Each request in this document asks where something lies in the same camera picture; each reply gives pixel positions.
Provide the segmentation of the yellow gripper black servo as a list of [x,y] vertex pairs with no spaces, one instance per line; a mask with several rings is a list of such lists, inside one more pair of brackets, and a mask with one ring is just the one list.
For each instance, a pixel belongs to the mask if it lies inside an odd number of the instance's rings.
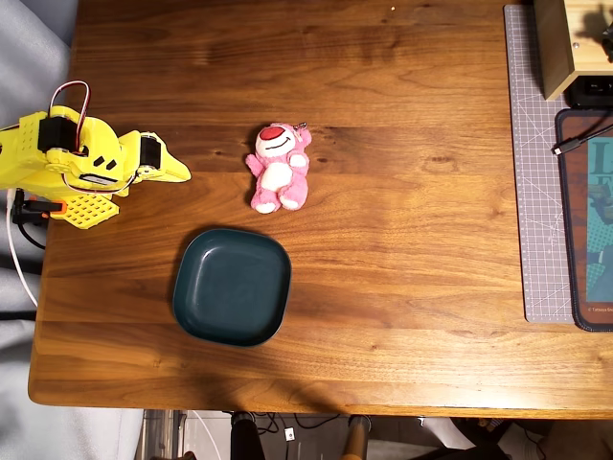
[[121,136],[119,143],[125,157],[125,185],[118,196],[128,196],[130,186],[143,181],[181,183],[191,179],[187,166],[168,152],[154,132],[133,130]]

